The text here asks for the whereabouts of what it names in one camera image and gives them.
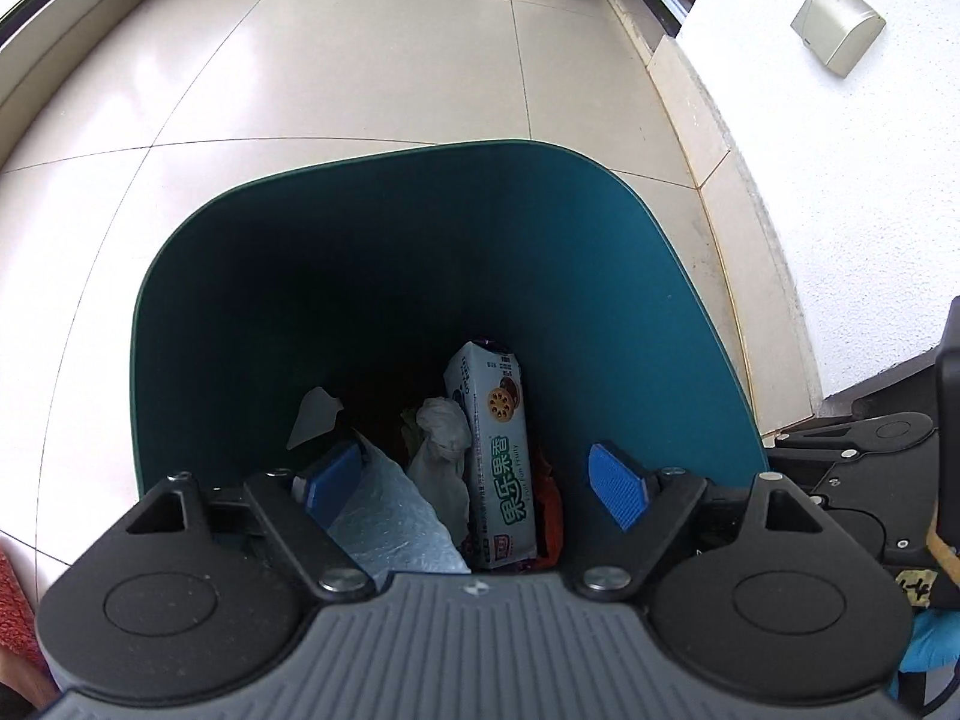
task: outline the plastic bag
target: plastic bag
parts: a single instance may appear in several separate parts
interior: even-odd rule
[[[437,517],[459,546],[467,538],[470,495],[464,483],[464,452],[473,441],[467,415],[456,401],[430,397],[416,412],[424,431],[421,448],[410,461],[407,476],[430,502]]]
[[[391,571],[469,574],[450,533],[403,469],[363,436],[360,485],[328,536],[371,575],[378,589]]]

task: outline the metal bolt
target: metal bolt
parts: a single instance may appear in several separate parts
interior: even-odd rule
[[[584,584],[591,590],[622,590],[630,579],[630,574],[616,565],[597,565],[584,571]]]
[[[330,568],[320,577],[320,587],[330,592],[356,592],[367,583],[367,575],[359,568]]]

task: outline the white wall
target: white wall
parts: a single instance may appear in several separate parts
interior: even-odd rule
[[[760,189],[824,396],[939,341],[960,295],[960,0],[865,0],[846,79],[790,29],[803,0],[697,0],[678,42]]]

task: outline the teal trash can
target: teal trash can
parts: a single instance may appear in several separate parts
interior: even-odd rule
[[[232,485],[286,466],[314,386],[396,420],[478,337],[520,361],[565,551],[604,518],[594,442],[724,485],[766,467],[717,334],[632,190],[563,148],[488,142],[264,178],[171,235],[133,321],[141,491],[181,469]]]

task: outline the cookie package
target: cookie package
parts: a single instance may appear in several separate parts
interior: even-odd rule
[[[467,414],[467,488],[479,568],[536,557],[536,519],[520,366],[510,352],[470,341],[443,375],[446,394]]]

